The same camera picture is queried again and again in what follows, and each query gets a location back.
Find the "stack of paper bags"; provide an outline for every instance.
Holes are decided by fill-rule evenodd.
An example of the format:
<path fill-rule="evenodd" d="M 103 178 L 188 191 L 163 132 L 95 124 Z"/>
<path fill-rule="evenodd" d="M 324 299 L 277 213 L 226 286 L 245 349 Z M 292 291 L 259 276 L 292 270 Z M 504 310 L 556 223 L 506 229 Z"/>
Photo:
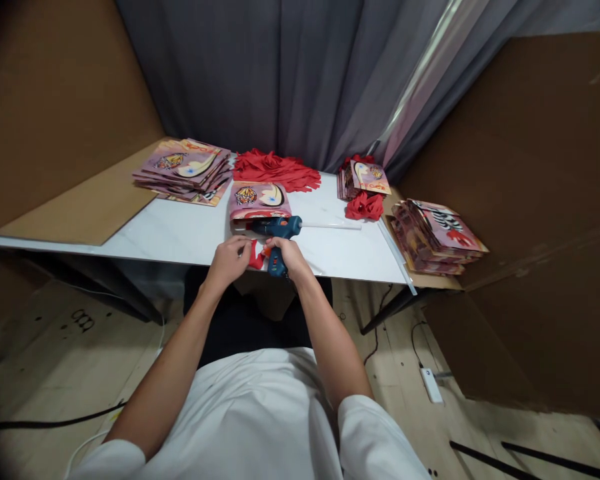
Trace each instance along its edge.
<path fill-rule="evenodd" d="M 460 215 L 444 205 L 408 199 L 392 212 L 391 226 L 410 270 L 460 275 L 464 265 L 489 252 Z"/>
<path fill-rule="evenodd" d="M 192 139 L 164 141 L 133 179 L 158 198 L 214 207 L 231 182 L 230 154 Z"/>
<path fill-rule="evenodd" d="M 337 183 L 340 200 L 353 200 L 362 191 L 367 192 L 368 196 L 391 194 L 385 171 L 373 163 L 352 159 L 338 172 Z"/>

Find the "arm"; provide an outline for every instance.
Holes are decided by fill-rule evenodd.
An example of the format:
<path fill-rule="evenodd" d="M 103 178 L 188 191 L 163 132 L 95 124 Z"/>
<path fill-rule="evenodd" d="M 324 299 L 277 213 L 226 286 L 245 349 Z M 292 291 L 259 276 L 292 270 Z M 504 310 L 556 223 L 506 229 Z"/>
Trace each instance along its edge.
<path fill-rule="evenodd" d="M 128 440 L 144 452 L 147 461 L 160 450 L 191 388 L 220 297 L 247 268 L 250 244 L 248 238 L 234 236 L 218 245 L 191 309 L 133 392 L 105 442 Z"/>
<path fill-rule="evenodd" d="M 291 240 L 273 238 L 267 245 L 280 247 L 289 278 L 293 280 L 307 319 L 309 336 L 327 398 L 334 410 L 350 395 L 373 398 L 367 372 L 345 326 L 336 316 L 318 280 Z"/>

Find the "black pants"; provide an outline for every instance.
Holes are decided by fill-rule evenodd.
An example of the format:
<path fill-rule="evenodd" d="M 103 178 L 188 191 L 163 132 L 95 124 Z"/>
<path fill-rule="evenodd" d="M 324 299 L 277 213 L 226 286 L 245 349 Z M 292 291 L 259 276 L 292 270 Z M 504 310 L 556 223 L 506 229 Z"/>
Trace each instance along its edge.
<path fill-rule="evenodd" d="M 194 265 L 189 268 L 185 277 L 184 315 L 191 308 L 208 272 L 209 267 Z M 329 304 L 333 305 L 331 279 L 318 277 L 318 282 Z M 211 319 L 198 368 L 235 353 L 293 347 L 311 348 L 300 298 L 293 299 L 281 321 L 271 321 L 260 313 L 253 298 L 243 297 L 230 285 L 222 295 Z"/>

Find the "white t-shirt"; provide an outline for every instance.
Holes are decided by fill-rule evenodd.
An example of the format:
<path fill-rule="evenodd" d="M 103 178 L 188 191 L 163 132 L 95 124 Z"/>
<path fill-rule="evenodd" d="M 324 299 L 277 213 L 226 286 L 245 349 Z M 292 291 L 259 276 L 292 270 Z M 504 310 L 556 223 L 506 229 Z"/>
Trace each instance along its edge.
<path fill-rule="evenodd" d="M 264 349 L 195 374 L 169 436 L 148 463 L 125 440 L 100 445 L 82 479 L 428 479 L 394 420 L 368 397 L 325 400 L 313 350 Z"/>

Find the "hand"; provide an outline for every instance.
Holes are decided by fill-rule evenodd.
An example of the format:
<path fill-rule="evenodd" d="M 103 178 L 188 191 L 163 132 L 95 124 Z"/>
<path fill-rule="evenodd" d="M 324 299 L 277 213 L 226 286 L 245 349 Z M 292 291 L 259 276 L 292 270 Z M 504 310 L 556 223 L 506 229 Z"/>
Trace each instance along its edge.
<path fill-rule="evenodd" d="M 302 255 L 300 247 L 293 240 L 286 240 L 280 237 L 270 238 L 267 239 L 267 247 L 280 247 L 282 258 L 285 260 L 285 265 L 289 271 L 289 278 L 294 283 L 298 283 L 305 278 L 314 278 L 311 267 Z"/>
<path fill-rule="evenodd" d="M 244 235 L 232 236 L 215 249 L 205 283 L 224 292 L 245 272 L 250 258 L 251 240 Z"/>

